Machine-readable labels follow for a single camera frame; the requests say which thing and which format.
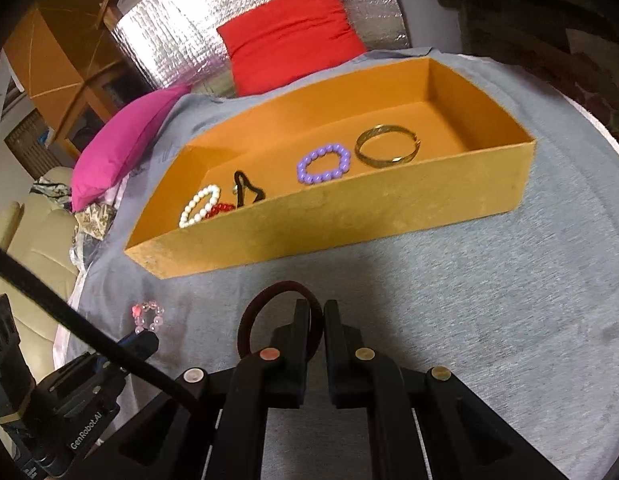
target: silver foil sheet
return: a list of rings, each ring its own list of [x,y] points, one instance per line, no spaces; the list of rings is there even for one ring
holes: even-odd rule
[[[191,83],[234,94],[227,49],[216,28],[270,0],[142,0],[113,34],[155,88]],[[397,0],[343,0],[352,27],[370,49],[405,48]]]

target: gold bangle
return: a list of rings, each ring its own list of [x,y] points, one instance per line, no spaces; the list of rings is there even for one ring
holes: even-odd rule
[[[397,156],[389,160],[385,160],[382,158],[372,158],[371,156],[367,156],[363,152],[361,152],[363,144],[365,144],[365,142],[367,142],[369,139],[372,139],[373,137],[377,137],[382,134],[387,134],[389,132],[399,132],[401,134],[409,135],[414,141],[414,151],[409,155]],[[361,136],[356,139],[356,146],[354,148],[354,152],[356,153],[356,156],[360,159],[360,161],[367,164],[368,166],[371,166],[372,168],[389,168],[390,166],[406,164],[409,161],[413,160],[418,153],[420,146],[420,139],[416,137],[416,134],[413,131],[408,130],[407,128],[403,128],[403,126],[398,126],[396,124],[379,124],[379,126],[375,126],[371,130],[363,132]]]

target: red beaded bracelet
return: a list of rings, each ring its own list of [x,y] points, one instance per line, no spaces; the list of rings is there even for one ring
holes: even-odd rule
[[[218,213],[226,213],[228,211],[232,211],[233,209],[236,209],[236,206],[233,204],[227,204],[223,202],[217,203],[216,205],[211,207],[209,212],[205,215],[205,219],[210,219],[216,216]]]

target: bed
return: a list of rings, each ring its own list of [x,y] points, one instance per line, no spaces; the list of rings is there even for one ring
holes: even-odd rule
[[[515,211],[318,253],[158,280],[123,252],[135,221],[181,147],[260,102],[334,75],[431,56],[486,91],[538,140]],[[261,96],[183,97],[129,177],[91,264],[78,311],[118,339],[131,306],[164,306],[150,362],[171,376],[238,362],[247,303],[280,280],[320,301],[400,365],[446,365],[571,479],[602,478],[619,453],[619,148],[597,121],[520,69],[429,49],[375,51]],[[291,320],[292,295],[270,304],[252,341]],[[67,359],[86,347],[70,338]],[[310,363],[304,407],[272,410],[263,478],[371,478],[364,413],[338,412],[324,349]],[[131,378],[120,425],[156,394]]]

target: screw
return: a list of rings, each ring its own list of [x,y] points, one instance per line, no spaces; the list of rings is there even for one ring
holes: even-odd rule
[[[358,348],[354,355],[356,355],[356,357],[358,357],[361,361],[371,361],[376,356],[376,352],[374,352],[371,348],[366,348],[364,346],[363,348]]]
[[[190,368],[183,375],[186,383],[200,383],[205,377],[205,372],[200,368]]]
[[[451,377],[451,372],[445,366],[435,366],[432,368],[432,377],[437,381],[446,381]]]
[[[263,348],[260,350],[260,358],[263,361],[276,361],[280,357],[280,350],[277,348]]]

